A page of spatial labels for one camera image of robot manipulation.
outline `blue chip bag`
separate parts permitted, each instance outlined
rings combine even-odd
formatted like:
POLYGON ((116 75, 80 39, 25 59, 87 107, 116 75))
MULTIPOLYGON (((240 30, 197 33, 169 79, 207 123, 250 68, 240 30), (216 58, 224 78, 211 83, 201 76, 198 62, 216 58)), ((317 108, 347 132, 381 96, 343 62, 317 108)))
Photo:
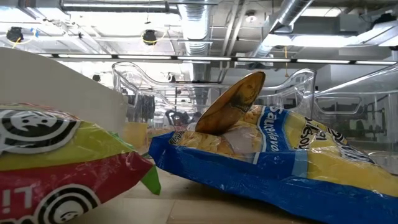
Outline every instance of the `blue chip bag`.
POLYGON ((398 223, 398 177, 340 133, 297 113, 253 106, 220 136, 152 140, 156 166, 327 223, 398 223))

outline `fluorescent light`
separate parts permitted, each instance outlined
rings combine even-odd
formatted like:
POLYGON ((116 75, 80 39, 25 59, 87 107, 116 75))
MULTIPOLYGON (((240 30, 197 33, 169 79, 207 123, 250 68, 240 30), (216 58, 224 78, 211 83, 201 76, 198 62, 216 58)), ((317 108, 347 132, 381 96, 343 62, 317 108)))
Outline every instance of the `fluorescent light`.
POLYGON ((52 57, 52 54, 39 54, 39 55, 41 55, 43 57, 52 57))
POLYGON ((224 60, 228 61, 231 60, 230 57, 187 57, 187 56, 178 56, 179 60, 224 60))
POLYGON ((299 47, 344 47, 349 44, 348 37, 338 35, 297 35, 292 45, 299 47))
POLYGON ((64 58, 112 58, 112 55, 88 55, 88 54, 60 54, 59 57, 64 58))
POLYGON ((154 60, 170 60, 171 56, 157 56, 157 55, 119 55, 120 59, 154 59, 154 60))
MULTIPOLYGON (((134 8, 134 7, 141 7, 140 5, 133 5, 133 4, 81 4, 81 3, 65 3, 64 7, 125 7, 125 8, 134 8)), ((158 7, 156 5, 147 5, 146 7, 155 8, 158 7)))
POLYGON ((357 61, 357 65, 393 65, 397 62, 387 62, 387 61, 357 61))
POLYGON ((290 62, 284 58, 238 58, 240 62, 290 62))
POLYGON ((398 46, 398 35, 379 44, 380 47, 394 47, 398 46))
POLYGON ((349 60, 316 60, 316 59, 297 59, 298 63, 349 63, 349 60))

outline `metal pipe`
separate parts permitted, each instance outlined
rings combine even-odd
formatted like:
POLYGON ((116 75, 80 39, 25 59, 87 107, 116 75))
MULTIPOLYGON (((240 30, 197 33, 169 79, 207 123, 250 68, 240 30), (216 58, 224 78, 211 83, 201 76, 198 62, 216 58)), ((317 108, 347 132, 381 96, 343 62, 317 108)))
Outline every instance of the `metal pipe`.
POLYGON ((106 54, 111 53, 108 50, 106 50, 103 46, 101 46, 101 44, 99 44, 97 41, 95 41, 95 39, 92 38, 92 36, 89 35, 83 28, 80 28, 79 31, 83 34, 83 37, 86 37, 89 41, 91 41, 92 43, 97 45, 104 53, 106 53, 106 54))
MULTIPOLYGON (((210 26, 210 6, 196 4, 182 4, 178 6, 182 18, 182 30, 184 39, 207 40, 210 26)), ((209 44, 207 43, 185 43, 187 55, 202 56, 208 55, 209 44)), ((210 67, 204 63, 192 63, 190 70, 192 80, 210 81, 210 67)), ((203 90, 194 90, 195 96, 201 96, 203 90)), ((206 104, 206 98, 195 98, 198 104, 206 104)))
MULTIPOLYGON (((9 25, 9 26, 23 26, 26 28, 31 28, 32 26, 44 26, 39 22, 3 22, 0 21, 0 24, 9 25)), ((178 25, 166 25, 167 27, 182 27, 178 25)), ((209 26, 210 29, 227 29, 228 27, 224 26, 209 26)), ((262 27, 242 27, 240 29, 262 29, 262 27)))
MULTIPOLYGON (((166 83, 166 82, 158 82, 154 79, 152 79, 150 76, 148 76, 140 67, 138 67, 136 64, 131 63, 131 62, 117 62, 112 65, 112 68, 118 66, 118 65, 128 65, 133 67, 135 70, 137 70, 136 75, 139 75, 144 82, 146 82, 148 85, 161 88, 161 87, 179 87, 179 88, 229 88, 231 85, 225 85, 225 84, 217 84, 217 83, 166 83)), ((296 79, 299 75, 303 75, 307 73, 310 77, 314 76, 316 74, 316 71, 312 69, 300 69, 297 70, 295 73, 291 74, 288 79, 286 79, 283 83, 280 85, 275 85, 275 86, 264 86, 262 87, 262 90, 265 91, 276 91, 276 90, 282 90, 284 88, 287 88, 290 86, 290 82, 292 80, 296 79)))
POLYGON ((225 50, 226 50, 226 47, 227 47, 228 42, 229 42, 229 37, 231 35, 232 26, 235 23, 236 13, 238 12, 238 6, 239 6, 239 0, 235 0, 234 5, 232 6, 231 17, 229 18, 228 28, 227 28, 226 33, 225 33, 225 38, 224 38, 224 42, 223 42, 223 48, 221 50, 220 56, 224 56, 224 54, 225 54, 225 50))
POLYGON ((264 40, 251 54, 251 57, 266 57, 272 49, 267 43, 267 36, 274 29, 282 26, 291 26, 303 14, 313 0, 284 0, 276 16, 269 16, 263 27, 264 40))
MULTIPOLYGON (((32 34, 24 34, 24 37, 26 38, 31 38, 33 37, 32 34)), ((104 42, 130 42, 132 39, 142 39, 142 37, 140 35, 137 36, 129 36, 129 37, 97 37, 97 36, 91 36, 94 40, 97 41, 104 41, 104 42)), ((71 38, 75 38, 78 39, 79 36, 78 35, 69 35, 69 36, 64 36, 64 35, 58 35, 58 36, 44 36, 44 35, 40 35, 37 40, 40 41, 58 41, 58 40, 70 40, 71 38)), ((163 41, 163 40, 176 40, 178 42, 200 42, 200 43, 207 43, 210 44, 212 41, 224 41, 224 39, 221 38, 212 38, 212 39, 208 39, 206 41, 195 41, 195 40, 187 40, 187 39, 181 39, 178 37, 169 37, 169 38, 163 38, 161 40, 158 41, 163 41)), ((259 39, 239 39, 239 41, 246 41, 246 42, 259 42, 261 40, 259 39)))
POLYGON ((223 83, 223 82, 224 82, 224 78, 225 78, 225 76, 226 76, 226 73, 228 72, 228 69, 229 69, 229 62, 227 63, 227 66, 225 67, 225 69, 224 69, 224 71, 223 71, 223 75, 221 76, 220 83, 223 83))
POLYGON ((284 26, 291 26, 311 5, 314 0, 285 0, 278 11, 278 21, 284 26))
MULTIPOLYGON (((166 32, 167 32, 167 36, 170 38, 169 30, 167 30, 166 32)), ((169 40, 169 41, 170 41, 170 46, 171 46, 171 48, 172 48, 172 50, 174 52, 174 55, 177 55, 177 51, 175 50, 175 47, 174 47, 174 44, 173 44, 172 40, 169 40)))
MULTIPOLYGON (((92 26, 84 26, 84 27, 82 27, 83 29, 85 28, 85 27, 87 27, 87 28, 89 28, 91 31, 92 31, 92 33, 94 33, 94 35, 95 35, 95 37, 101 37, 101 35, 92 27, 92 26)), ((114 52, 118 52, 117 50, 115 50, 110 44, 108 44, 108 43, 104 43, 107 47, 109 47, 111 50, 113 50, 114 52)))
POLYGON ((241 8, 241 13, 240 13, 239 19, 238 19, 238 21, 236 23, 236 26, 235 26, 235 29, 234 29, 234 33, 232 35, 231 43, 229 44, 229 48, 228 48, 228 51, 227 51, 227 55, 228 56, 231 55, 232 50, 234 49, 235 41, 236 41, 236 38, 237 38, 237 36, 239 34, 239 30, 240 30, 241 25, 242 25, 243 17, 244 17, 244 15, 246 13, 246 9, 248 8, 248 4, 249 4, 249 0, 244 0, 243 1, 243 5, 242 5, 242 8, 241 8))

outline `chip bag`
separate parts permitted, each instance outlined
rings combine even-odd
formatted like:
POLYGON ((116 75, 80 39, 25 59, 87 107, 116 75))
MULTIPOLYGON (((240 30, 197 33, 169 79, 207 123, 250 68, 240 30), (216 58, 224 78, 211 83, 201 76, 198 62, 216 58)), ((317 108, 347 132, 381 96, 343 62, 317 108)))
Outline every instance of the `chip bag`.
POLYGON ((397 223, 398 177, 340 133, 297 113, 253 106, 220 136, 152 140, 156 165, 222 191, 327 223, 397 223))
POLYGON ((155 167, 93 123, 28 104, 0 105, 0 223, 64 223, 155 167))

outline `red stripe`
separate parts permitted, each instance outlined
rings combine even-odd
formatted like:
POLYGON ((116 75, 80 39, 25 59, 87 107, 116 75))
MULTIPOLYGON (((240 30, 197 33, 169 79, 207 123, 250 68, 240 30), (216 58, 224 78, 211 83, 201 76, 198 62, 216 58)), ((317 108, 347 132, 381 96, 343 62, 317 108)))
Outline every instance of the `red stripe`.
POLYGON ((90 188, 101 203, 136 185, 152 164, 139 154, 119 154, 91 162, 62 166, 0 172, 0 220, 33 215, 36 206, 51 191, 68 184, 90 188), (15 192, 32 187, 32 207, 25 208, 25 193, 15 192), (3 205, 3 195, 10 192, 10 206, 3 205))

